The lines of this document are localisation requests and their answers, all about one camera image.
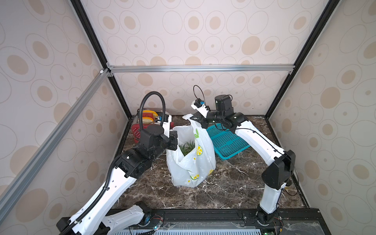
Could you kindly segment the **white plastic bag lemon print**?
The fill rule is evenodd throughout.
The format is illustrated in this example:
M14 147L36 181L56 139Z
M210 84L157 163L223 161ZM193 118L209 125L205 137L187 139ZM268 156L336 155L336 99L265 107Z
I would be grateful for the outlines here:
M200 123L190 119L191 116L192 114L183 116L190 125L173 128L178 134L177 150L166 151L167 167L172 184L176 187L197 187L216 168L215 151L210 136ZM190 141L195 142L196 152L183 156L179 145Z

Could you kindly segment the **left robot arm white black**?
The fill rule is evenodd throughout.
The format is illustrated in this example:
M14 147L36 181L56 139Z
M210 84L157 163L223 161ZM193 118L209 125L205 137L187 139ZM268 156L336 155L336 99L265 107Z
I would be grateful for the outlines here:
M71 217L57 223L62 235L113 235L132 225L149 223L151 210L139 202L127 210L108 215L114 203L166 150L178 149L178 134L164 134L160 125L141 130L137 146L115 157L106 179L92 198Z

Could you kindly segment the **pineapple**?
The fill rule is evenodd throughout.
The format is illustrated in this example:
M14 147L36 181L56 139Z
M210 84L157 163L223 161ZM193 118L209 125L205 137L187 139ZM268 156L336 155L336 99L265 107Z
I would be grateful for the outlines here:
M190 142L184 143L182 145L179 145L179 147L180 147L180 150L181 150L183 156L187 156L191 152L194 152L194 153L196 152L195 142L194 141L190 141Z

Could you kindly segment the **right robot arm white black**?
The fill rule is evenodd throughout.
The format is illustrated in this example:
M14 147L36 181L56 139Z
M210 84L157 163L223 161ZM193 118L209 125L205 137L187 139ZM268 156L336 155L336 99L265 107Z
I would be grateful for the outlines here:
M245 140L268 165L261 175L265 186L256 213L258 223L267 226L278 217L278 202L293 174L296 155L266 138L243 113L236 113L230 95L216 96L215 106L212 111L203 100L197 98L191 104L196 113L190 119L200 123L205 129L210 124L220 124L225 130Z

